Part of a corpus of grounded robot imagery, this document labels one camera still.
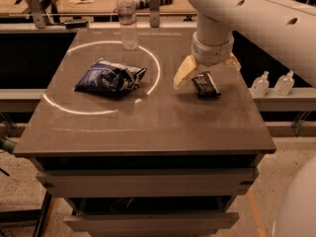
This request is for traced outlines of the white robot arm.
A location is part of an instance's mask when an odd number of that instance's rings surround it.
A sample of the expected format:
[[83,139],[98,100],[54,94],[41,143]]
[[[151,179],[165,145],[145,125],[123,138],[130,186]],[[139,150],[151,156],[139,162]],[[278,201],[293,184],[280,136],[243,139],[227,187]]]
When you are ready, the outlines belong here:
[[197,10],[192,55],[203,65],[224,61],[234,31],[316,86],[316,7],[293,0],[188,0]]

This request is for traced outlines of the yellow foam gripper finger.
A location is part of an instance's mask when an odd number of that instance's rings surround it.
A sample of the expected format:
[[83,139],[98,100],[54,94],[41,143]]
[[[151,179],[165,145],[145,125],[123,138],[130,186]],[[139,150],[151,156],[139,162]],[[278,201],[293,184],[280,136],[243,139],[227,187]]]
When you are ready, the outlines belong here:
[[225,60],[225,64],[234,67],[237,71],[241,70],[241,64],[233,53],[229,54],[229,57]]
[[177,70],[173,79],[173,85],[176,90],[182,88],[190,75],[198,70],[198,64],[196,59],[190,54],[188,55]]

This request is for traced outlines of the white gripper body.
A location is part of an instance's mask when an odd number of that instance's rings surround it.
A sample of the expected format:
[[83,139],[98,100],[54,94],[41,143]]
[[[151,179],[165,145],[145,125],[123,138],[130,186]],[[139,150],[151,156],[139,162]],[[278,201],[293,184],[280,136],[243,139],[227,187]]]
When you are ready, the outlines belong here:
[[228,59],[232,53],[234,38],[220,45],[207,45],[198,40],[198,33],[193,34],[192,55],[197,63],[213,66]]

